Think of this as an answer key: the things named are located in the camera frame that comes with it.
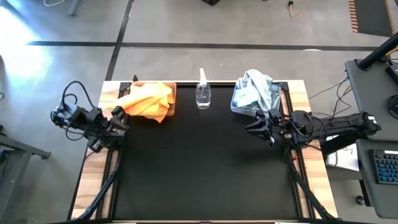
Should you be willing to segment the white paper box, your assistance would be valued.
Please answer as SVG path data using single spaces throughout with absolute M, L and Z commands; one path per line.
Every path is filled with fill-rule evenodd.
M 356 144 L 351 144 L 331 153 L 326 157 L 325 164 L 330 167 L 359 171 Z

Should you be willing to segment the black table mat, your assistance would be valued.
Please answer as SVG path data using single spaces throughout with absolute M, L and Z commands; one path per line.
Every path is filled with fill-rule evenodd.
M 268 143 L 249 135 L 249 116 L 231 111 L 232 85 L 212 85 L 196 106 L 195 87 L 177 88 L 173 116 L 127 119 L 117 220 L 292 220 L 288 167 Z

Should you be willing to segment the black orange striped mat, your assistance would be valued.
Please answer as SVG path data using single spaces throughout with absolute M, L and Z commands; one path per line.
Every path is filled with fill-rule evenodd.
M 354 33 L 391 37 L 396 33 L 389 0 L 348 0 Z

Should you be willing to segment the round black desk object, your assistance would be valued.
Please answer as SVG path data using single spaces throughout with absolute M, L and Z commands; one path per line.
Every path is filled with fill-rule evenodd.
M 390 96 L 387 101 L 387 112 L 395 119 L 398 119 L 398 95 Z

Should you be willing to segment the black slanted pole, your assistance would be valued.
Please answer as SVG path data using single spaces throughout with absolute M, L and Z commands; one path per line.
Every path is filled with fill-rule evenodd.
M 376 61 L 384 56 L 390 55 L 398 47 L 398 32 L 380 45 L 376 50 L 369 54 L 365 59 L 357 63 L 357 66 L 362 70 L 367 70 Z

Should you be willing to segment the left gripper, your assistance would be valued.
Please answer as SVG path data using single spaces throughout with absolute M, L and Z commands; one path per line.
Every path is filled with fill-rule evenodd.
M 125 110 L 122 106 L 115 106 L 111 112 L 114 118 L 123 120 Z M 113 121 L 113 130 L 124 133 L 129 129 L 122 121 Z M 91 110 L 91 132 L 95 136 L 110 136 L 113 132 L 111 123 L 104 117 L 101 108 L 93 108 Z

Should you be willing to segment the light blue microfiber towel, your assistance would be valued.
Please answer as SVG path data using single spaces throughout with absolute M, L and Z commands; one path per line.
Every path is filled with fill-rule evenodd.
M 279 84 L 272 83 L 269 92 L 271 94 L 271 109 L 280 106 L 280 86 Z
M 259 86 L 265 83 L 271 84 L 273 82 L 273 79 L 270 76 L 261 73 L 259 70 L 250 69 L 244 73 L 243 77 L 238 78 L 236 82 L 240 82 L 242 84 L 248 84 L 249 82 L 253 82 L 257 86 Z
M 233 103 L 237 107 L 243 107 L 251 105 L 252 103 L 257 103 L 259 99 L 259 94 L 257 91 L 252 90 L 236 90 L 234 92 Z

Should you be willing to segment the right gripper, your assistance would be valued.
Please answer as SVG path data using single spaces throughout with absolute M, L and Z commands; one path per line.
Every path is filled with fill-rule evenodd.
M 278 109 L 269 110 L 269 115 L 256 111 L 255 122 L 244 127 L 252 136 L 268 141 L 272 147 L 290 147 L 292 135 L 289 120 Z

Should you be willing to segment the grey desk with pole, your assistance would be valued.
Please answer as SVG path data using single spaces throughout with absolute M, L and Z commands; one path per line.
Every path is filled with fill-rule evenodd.
M 362 70 L 354 60 L 345 62 L 358 109 L 373 115 L 381 126 L 380 131 L 369 137 L 373 141 L 398 141 L 398 119 L 389 114 L 387 107 L 387 99 L 398 95 L 398 84 L 386 72 L 389 67 L 387 62 L 376 62 L 368 70 Z

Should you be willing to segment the grey desk with keyboard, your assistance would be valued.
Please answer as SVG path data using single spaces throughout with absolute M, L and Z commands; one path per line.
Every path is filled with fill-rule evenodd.
M 382 142 L 360 139 L 356 141 L 359 170 L 362 176 L 361 188 L 367 206 L 374 207 L 378 217 L 398 219 L 398 181 L 377 183 L 376 162 L 371 150 L 395 151 L 398 156 L 398 142 Z

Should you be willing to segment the clear spray bottle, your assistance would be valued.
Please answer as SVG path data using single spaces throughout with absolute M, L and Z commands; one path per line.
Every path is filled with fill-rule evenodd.
M 211 103 L 211 86 L 208 83 L 204 68 L 200 68 L 200 80 L 196 87 L 196 104 L 199 109 L 207 109 Z

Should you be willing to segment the grey metal stand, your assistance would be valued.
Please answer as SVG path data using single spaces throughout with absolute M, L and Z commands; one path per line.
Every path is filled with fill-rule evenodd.
M 0 222 L 9 210 L 15 188 L 19 185 L 32 156 L 48 159 L 51 152 L 9 138 L 0 125 Z

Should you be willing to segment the black desk device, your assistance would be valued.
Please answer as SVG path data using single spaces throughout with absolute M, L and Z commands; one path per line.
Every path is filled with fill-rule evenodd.
M 388 61 L 388 67 L 385 71 L 391 80 L 398 86 L 398 63 Z

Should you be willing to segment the grey metal leg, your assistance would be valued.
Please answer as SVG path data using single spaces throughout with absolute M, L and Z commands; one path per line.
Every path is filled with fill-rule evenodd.
M 71 0 L 70 7 L 69 7 L 69 10 L 68 10 L 68 14 L 70 16 L 75 16 L 77 8 L 78 8 L 80 2 L 81 2 L 81 0 Z

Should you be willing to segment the black keyboard blue keys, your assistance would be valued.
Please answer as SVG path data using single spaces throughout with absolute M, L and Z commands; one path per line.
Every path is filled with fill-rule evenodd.
M 398 185 L 398 151 L 370 149 L 368 155 L 376 183 Z

